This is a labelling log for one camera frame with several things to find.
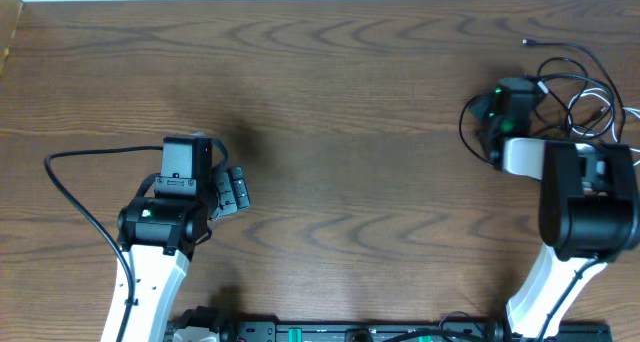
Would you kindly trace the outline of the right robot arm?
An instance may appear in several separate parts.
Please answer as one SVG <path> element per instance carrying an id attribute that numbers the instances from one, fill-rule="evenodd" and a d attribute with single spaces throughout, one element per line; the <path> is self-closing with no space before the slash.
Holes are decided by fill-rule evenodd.
<path id="1" fill-rule="evenodd" d="M 543 93 L 499 86 L 473 97 L 486 164 L 540 185 L 540 252 L 507 302 L 495 339 L 556 337 L 581 290 L 639 244 L 639 191 L 632 151 L 623 144 L 537 138 L 530 115 Z"/>

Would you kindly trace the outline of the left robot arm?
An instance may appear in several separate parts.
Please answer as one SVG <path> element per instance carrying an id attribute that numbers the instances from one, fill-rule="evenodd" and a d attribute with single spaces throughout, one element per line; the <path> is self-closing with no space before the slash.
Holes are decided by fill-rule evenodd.
<path id="1" fill-rule="evenodd" d="M 148 175 L 118 216 L 117 264 L 104 341 L 161 341 L 173 302 L 210 222 L 250 207 L 240 167 L 224 144 L 202 134 L 167 136 L 161 170 Z"/>

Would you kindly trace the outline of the cardboard box edge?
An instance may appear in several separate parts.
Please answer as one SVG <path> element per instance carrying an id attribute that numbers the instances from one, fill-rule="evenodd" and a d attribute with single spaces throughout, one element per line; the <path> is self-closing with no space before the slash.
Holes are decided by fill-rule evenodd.
<path id="1" fill-rule="evenodd" d="M 22 0 L 0 0 L 0 72 L 3 73 L 23 10 Z"/>

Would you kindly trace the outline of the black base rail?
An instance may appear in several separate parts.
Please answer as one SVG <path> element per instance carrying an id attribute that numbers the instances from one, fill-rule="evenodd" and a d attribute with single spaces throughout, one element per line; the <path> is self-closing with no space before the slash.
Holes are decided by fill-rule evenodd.
<path id="1" fill-rule="evenodd" d="M 288 323 L 274 317 L 233 319 L 199 306 L 167 324 L 164 342 L 382 342 L 382 341 L 522 341 L 499 322 L 451 313 L 426 324 Z"/>

